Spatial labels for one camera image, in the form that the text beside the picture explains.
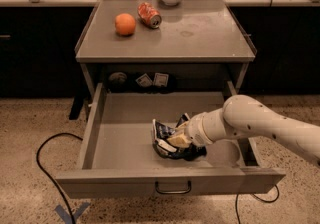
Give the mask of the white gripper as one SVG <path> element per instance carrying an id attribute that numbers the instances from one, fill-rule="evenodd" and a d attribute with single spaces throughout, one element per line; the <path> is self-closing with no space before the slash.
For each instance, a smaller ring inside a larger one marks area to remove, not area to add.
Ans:
<path id="1" fill-rule="evenodd" d="M 174 129 L 175 134 L 168 137 L 167 141 L 177 148 L 188 148 L 191 143 L 196 147 L 204 147 L 212 144 L 213 141 L 207 136 L 204 129 L 204 123 L 208 121 L 208 119 L 208 112 L 193 116 L 189 122 L 184 122 L 176 127 Z"/>

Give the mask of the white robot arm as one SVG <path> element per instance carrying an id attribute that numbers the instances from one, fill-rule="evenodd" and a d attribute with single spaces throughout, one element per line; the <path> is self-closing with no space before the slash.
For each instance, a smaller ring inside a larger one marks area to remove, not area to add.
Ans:
<path id="1" fill-rule="evenodd" d="M 256 99 L 234 95 L 223 107 L 193 116 L 168 141 L 176 147 L 211 145 L 220 140 L 263 136 L 316 167 L 320 163 L 320 127 L 280 115 Z"/>

